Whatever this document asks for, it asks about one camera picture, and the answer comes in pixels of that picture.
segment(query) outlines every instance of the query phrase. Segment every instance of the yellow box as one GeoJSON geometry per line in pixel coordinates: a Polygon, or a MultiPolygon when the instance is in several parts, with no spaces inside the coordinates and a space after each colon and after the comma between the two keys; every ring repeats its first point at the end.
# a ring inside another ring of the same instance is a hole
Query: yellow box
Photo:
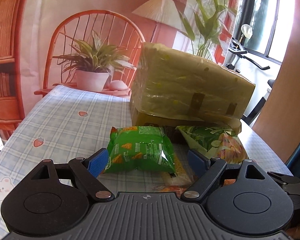
{"type": "Polygon", "coordinates": [[[132,122],[239,124],[254,88],[243,76],[207,59],[146,42],[132,86],[132,122]]]}

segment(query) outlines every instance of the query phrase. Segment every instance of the plaid tablecloth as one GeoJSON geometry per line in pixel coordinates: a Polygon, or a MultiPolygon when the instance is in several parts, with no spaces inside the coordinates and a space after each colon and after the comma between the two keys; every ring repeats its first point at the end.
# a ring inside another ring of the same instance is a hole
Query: plaid tablecloth
{"type": "MultiPolygon", "coordinates": [[[[0,206],[3,198],[42,159],[67,163],[78,156],[89,157],[107,147],[112,126],[130,125],[128,99],[57,86],[35,105],[0,152],[0,206]]],[[[264,170],[291,174],[245,124],[239,137],[249,157],[264,170]]],[[[174,145],[174,148],[190,173],[187,146],[174,145]]],[[[103,174],[98,179],[114,194],[119,191],[152,192],[155,186],[163,185],[160,174],[145,171],[103,174]]],[[[0,214],[0,239],[7,232],[0,214]]]]}

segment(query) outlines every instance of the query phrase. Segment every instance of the pink pot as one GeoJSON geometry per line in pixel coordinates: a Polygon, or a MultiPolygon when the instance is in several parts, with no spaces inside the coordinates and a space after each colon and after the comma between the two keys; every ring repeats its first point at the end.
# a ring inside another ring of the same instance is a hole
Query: pink pot
{"type": "Polygon", "coordinates": [[[77,89],[100,92],[103,90],[109,77],[109,73],[95,73],[82,70],[76,70],[77,89]]]}

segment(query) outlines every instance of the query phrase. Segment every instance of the chip bag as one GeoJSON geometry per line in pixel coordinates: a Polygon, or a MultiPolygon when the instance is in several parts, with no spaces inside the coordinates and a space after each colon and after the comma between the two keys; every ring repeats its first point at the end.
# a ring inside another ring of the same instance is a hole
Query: chip bag
{"type": "Polygon", "coordinates": [[[231,128],[220,127],[177,127],[191,149],[196,149],[205,157],[220,157],[227,163],[238,164],[248,159],[237,134],[231,128]]]}
{"type": "Polygon", "coordinates": [[[104,173],[132,171],[175,172],[173,147],[160,127],[112,127],[104,173]]]}
{"type": "Polygon", "coordinates": [[[175,173],[161,173],[164,184],[166,186],[190,186],[192,181],[176,154],[173,156],[173,162],[176,170],[175,173]]]}
{"type": "Polygon", "coordinates": [[[188,188],[179,186],[157,186],[153,188],[153,192],[175,192],[177,197],[180,198],[188,188]]]}

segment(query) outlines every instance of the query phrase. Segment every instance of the lamp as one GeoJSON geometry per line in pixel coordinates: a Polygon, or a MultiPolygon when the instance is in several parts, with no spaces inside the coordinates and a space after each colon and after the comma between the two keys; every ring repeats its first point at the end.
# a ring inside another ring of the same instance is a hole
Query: lamp
{"type": "Polygon", "coordinates": [[[182,30],[179,13],[173,0],[149,0],[132,13],[156,22],[150,42],[153,42],[158,23],[182,30]]]}

